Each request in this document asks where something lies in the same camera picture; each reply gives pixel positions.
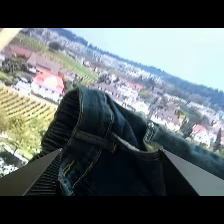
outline vineyard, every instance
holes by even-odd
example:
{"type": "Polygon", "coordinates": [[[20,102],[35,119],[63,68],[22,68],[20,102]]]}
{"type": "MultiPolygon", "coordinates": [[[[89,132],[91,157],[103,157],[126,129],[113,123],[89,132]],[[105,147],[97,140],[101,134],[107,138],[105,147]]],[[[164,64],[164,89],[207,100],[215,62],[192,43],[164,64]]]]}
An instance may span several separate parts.
{"type": "Polygon", "coordinates": [[[53,119],[56,106],[51,106],[44,101],[37,101],[34,98],[21,96],[10,88],[0,87],[0,106],[8,118],[23,116],[26,122],[32,118],[40,118],[48,125],[53,119]]]}
{"type": "Polygon", "coordinates": [[[64,69],[67,69],[71,72],[77,73],[80,77],[83,78],[82,84],[89,86],[91,83],[97,80],[97,74],[88,70],[85,67],[82,67],[75,59],[65,55],[60,52],[51,52],[48,50],[48,45],[35,40],[32,37],[28,37],[22,33],[19,33],[12,41],[11,44],[20,45],[24,48],[30,49],[31,51],[38,52],[46,58],[61,64],[64,69]]]}

